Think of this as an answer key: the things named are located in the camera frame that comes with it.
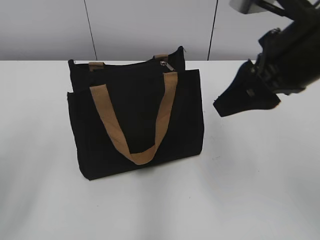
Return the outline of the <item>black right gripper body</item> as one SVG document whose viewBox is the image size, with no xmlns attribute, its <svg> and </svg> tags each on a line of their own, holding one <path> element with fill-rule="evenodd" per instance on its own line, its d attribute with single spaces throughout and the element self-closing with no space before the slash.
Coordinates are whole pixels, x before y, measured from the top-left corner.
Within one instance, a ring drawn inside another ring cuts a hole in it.
<svg viewBox="0 0 320 240">
<path fill-rule="evenodd" d="M 283 60 L 281 56 L 271 56 L 272 41 L 280 33 L 280 28 L 274 28 L 258 40 L 262 52 L 257 57 L 255 69 L 257 78 L 273 94 L 289 96 L 304 91 L 306 87 L 294 80 L 293 76 L 290 76 L 290 73 L 294 70 L 291 60 Z"/>
</svg>

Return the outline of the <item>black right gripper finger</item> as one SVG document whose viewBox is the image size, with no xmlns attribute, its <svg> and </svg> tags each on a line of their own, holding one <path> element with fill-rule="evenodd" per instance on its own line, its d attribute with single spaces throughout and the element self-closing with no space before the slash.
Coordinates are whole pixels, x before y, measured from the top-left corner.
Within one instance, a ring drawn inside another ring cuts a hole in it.
<svg viewBox="0 0 320 240">
<path fill-rule="evenodd" d="M 238 69 L 229 87 L 213 102 L 220 117 L 227 117 L 250 110 L 271 110 L 281 100 L 271 92 L 256 74 L 251 60 Z"/>
</svg>

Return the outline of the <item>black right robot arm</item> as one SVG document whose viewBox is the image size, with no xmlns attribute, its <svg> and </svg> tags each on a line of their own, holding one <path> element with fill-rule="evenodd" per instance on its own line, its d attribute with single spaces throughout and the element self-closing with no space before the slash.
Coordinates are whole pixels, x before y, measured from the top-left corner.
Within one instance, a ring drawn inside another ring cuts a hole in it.
<svg viewBox="0 0 320 240">
<path fill-rule="evenodd" d="M 247 60 L 228 88 L 213 102 L 221 117 L 250 110 L 271 110 L 279 94 L 304 91 L 320 78 L 320 2 L 308 0 L 232 0 L 241 14 L 269 11 L 291 19 L 286 28 L 274 28 L 259 40 L 256 62 Z"/>
</svg>

